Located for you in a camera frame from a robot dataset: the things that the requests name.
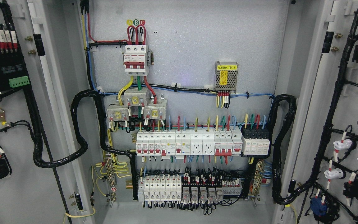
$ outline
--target circuit breaker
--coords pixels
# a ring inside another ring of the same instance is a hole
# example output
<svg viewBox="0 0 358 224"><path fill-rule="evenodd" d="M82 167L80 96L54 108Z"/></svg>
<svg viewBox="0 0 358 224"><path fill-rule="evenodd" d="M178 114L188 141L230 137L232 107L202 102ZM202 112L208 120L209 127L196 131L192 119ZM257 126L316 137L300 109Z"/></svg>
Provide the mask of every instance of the circuit breaker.
<svg viewBox="0 0 358 224"><path fill-rule="evenodd" d="M148 46L127 45L124 53L124 67L128 75L148 75Z"/></svg>

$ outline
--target metal bolt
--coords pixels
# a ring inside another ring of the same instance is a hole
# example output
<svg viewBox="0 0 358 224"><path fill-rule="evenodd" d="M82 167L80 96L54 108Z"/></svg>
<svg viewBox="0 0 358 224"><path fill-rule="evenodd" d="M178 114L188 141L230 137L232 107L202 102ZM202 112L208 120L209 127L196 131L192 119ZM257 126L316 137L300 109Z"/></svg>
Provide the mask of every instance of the metal bolt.
<svg viewBox="0 0 358 224"><path fill-rule="evenodd" d="M335 37L335 38L337 38L337 39L339 39L339 38L342 38L342 37L343 37L343 35L342 35L342 34L340 34L340 33L336 33L334 37Z"/></svg>
<svg viewBox="0 0 358 224"><path fill-rule="evenodd" d="M32 49L31 51L29 51L29 52L27 52L29 55L36 55L37 54L37 52L34 50L34 49Z"/></svg>
<svg viewBox="0 0 358 224"><path fill-rule="evenodd" d="M337 51L339 51L339 48L338 48L338 47L332 47L332 48L331 48L331 51L332 51L332 52L337 52Z"/></svg>
<svg viewBox="0 0 358 224"><path fill-rule="evenodd" d="M24 40L33 41L33 37L32 37L32 36L28 36L28 37L24 38Z"/></svg>

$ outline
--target green terminal connector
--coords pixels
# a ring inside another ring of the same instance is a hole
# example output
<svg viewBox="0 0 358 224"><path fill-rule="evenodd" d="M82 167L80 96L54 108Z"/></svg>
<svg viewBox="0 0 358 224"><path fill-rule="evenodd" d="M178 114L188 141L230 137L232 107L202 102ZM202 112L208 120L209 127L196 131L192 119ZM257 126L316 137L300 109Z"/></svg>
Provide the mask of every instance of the green terminal connector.
<svg viewBox="0 0 358 224"><path fill-rule="evenodd" d="M27 76L9 79L9 86L12 88L16 88L16 87L24 86L24 85L28 85L28 84L30 84L30 81Z"/></svg>

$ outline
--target yellow label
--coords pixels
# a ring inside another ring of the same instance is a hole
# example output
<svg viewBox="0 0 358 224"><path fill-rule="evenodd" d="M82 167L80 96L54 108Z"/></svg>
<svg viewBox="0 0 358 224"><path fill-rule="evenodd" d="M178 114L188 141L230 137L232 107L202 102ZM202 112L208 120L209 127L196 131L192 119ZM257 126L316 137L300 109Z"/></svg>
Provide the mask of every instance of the yellow label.
<svg viewBox="0 0 358 224"><path fill-rule="evenodd" d="M115 119L121 120L121 112L116 111L116 112L114 112L114 115L115 115Z"/></svg>
<svg viewBox="0 0 358 224"><path fill-rule="evenodd" d="M237 65L218 65L218 70L237 70Z"/></svg>
<svg viewBox="0 0 358 224"><path fill-rule="evenodd" d="M227 85L227 71L220 71L220 79L219 79L219 85L225 86Z"/></svg>
<svg viewBox="0 0 358 224"><path fill-rule="evenodd" d="M133 105L139 104L139 102L138 102L138 97L137 97L137 96L132 96L132 104L133 104Z"/></svg>
<svg viewBox="0 0 358 224"><path fill-rule="evenodd" d="M158 110L152 110L152 118L158 117Z"/></svg>

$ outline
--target miniature circuit breaker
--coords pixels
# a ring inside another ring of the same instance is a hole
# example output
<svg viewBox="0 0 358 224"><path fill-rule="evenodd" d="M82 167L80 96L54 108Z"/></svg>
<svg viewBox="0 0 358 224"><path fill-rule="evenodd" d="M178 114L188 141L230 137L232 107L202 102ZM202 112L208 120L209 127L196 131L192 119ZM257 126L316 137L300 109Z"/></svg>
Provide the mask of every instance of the miniature circuit breaker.
<svg viewBox="0 0 358 224"><path fill-rule="evenodd" d="M129 111L126 106L110 105L107 108L107 115L110 121L128 121Z"/></svg>
<svg viewBox="0 0 358 224"><path fill-rule="evenodd" d="M146 106L151 97L151 93L147 88L138 90L136 88L130 88L124 92L121 96L124 106Z"/></svg>
<svg viewBox="0 0 358 224"><path fill-rule="evenodd" d="M165 120L166 107L167 100L159 99L157 104L149 103L147 106L145 106L143 115L145 119Z"/></svg>
<svg viewBox="0 0 358 224"><path fill-rule="evenodd" d="M237 62L217 61L215 64L215 91L236 92L237 74Z"/></svg>
<svg viewBox="0 0 358 224"><path fill-rule="evenodd" d="M151 59L147 45L127 45L123 56L128 75L148 75Z"/></svg>

